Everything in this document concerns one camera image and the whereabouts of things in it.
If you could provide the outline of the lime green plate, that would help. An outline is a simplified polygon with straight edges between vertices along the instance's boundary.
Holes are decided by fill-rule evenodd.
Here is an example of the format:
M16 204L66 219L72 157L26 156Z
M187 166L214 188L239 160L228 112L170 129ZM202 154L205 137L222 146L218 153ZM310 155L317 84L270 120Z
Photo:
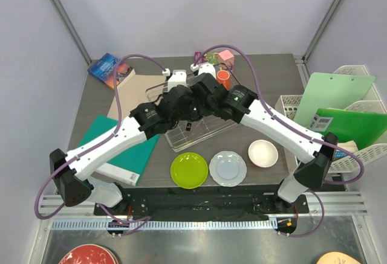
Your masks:
M206 181L208 172L206 160L193 152L178 155L170 167L173 182L185 189L195 189L201 186Z

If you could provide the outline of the light blue scalloped plate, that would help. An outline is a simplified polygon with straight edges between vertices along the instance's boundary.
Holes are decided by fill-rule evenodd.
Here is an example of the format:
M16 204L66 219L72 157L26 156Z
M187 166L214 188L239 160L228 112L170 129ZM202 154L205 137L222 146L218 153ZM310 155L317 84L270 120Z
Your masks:
M247 166L243 158L235 152L218 152L209 163L212 179L223 187L235 187L243 182Z

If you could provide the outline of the orange white bowl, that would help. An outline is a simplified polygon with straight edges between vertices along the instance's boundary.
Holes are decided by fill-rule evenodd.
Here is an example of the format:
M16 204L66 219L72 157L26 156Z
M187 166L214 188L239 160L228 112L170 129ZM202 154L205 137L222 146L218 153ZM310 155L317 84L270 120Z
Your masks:
M278 150L267 140L256 140L249 145L248 156L254 165L269 168L276 164Z

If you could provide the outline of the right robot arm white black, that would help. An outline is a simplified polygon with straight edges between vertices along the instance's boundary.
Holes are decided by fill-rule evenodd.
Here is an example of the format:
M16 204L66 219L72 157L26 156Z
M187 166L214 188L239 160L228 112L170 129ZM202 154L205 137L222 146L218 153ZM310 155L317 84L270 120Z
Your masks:
M245 86L226 89L208 73L194 77L189 88L201 112L257 130L298 158L298 167L280 183L273 197L277 211L288 212L303 192L321 188L333 159L331 145L337 142L335 135L307 131L264 105L259 95Z

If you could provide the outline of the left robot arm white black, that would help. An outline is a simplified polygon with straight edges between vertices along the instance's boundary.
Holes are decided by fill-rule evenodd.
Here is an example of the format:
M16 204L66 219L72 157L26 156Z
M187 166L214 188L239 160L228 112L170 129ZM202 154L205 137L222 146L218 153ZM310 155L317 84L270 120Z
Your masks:
M178 85L162 96L159 103L139 104L116 127L88 144L68 153L60 149L52 152L52 174L65 206L73 207L89 200L108 207L116 215L124 214L129 201L121 188L114 183L93 179L91 175L126 149L166 133L197 111L193 91Z

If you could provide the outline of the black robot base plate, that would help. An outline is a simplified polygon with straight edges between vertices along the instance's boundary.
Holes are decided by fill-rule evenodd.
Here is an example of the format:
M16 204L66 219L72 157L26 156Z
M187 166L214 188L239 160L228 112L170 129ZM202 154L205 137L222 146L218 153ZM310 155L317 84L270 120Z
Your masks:
M150 216L152 221L227 222L309 213L306 196L299 196L294 204L280 204L277 189L277 185L126 188L129 202L121 215Z

